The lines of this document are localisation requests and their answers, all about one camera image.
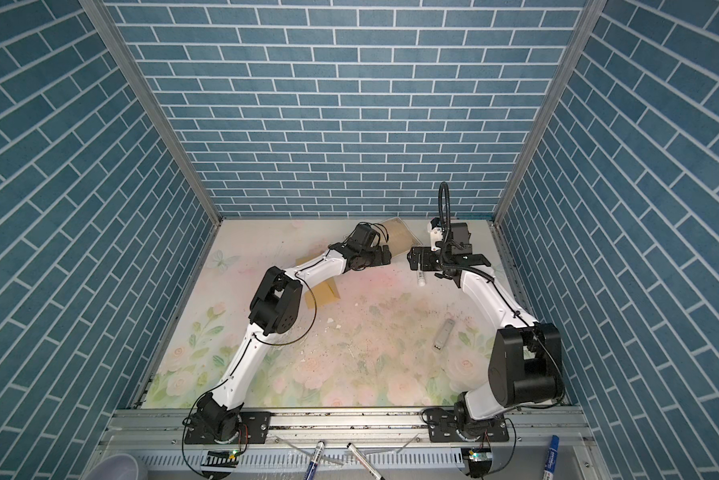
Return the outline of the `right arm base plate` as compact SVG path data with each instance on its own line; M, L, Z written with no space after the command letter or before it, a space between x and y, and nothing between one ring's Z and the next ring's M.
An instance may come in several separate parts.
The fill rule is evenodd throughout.
M427 426L429 441L433 443L455 442L507 442L509 430L503 416L473 420L466 413L454 409L431 407L419 412Z

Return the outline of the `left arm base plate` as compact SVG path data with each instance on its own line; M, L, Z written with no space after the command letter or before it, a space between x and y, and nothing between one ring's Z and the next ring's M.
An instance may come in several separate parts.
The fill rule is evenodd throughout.
M201 423L198 415L193 413L183 435L183 442L188 445L265 444L271 418L272 413L269 411L242 410L236 416L231 436L227 440L220 440L216 439L212 429Z

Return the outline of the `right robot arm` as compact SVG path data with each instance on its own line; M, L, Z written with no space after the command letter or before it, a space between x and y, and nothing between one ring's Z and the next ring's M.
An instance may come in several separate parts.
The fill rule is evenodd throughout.
M451 280L473 302L493 332L487 382L463 392L455 402L455 428L475 438L505 413L521 407L549 408L565 398L561 334L536 320L499 284L483 254L433 250L425 246L407 253L413 271L433 272Z

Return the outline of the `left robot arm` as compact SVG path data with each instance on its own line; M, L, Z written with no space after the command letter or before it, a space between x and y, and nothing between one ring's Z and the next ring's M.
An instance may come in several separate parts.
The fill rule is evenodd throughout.
M377 223L361 222L345 240L297 266L266 270L250 302L249 326L217 386L198 396L183 420L182 442L189 445L245 442L241 409L252 380L273 347L299 342L284 340L298 318L303 294L326 280L351 271L391 263L389 232Z

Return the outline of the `beige letter paper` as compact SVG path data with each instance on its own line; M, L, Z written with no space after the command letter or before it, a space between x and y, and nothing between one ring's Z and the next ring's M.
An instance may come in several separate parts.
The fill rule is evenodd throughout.
M413 234L409 226L401 218L387 219L381 222L381 226L383 226L383 230L387 234L385 244L389 246L392 258L407 255L411 248L421 246L421 240Z

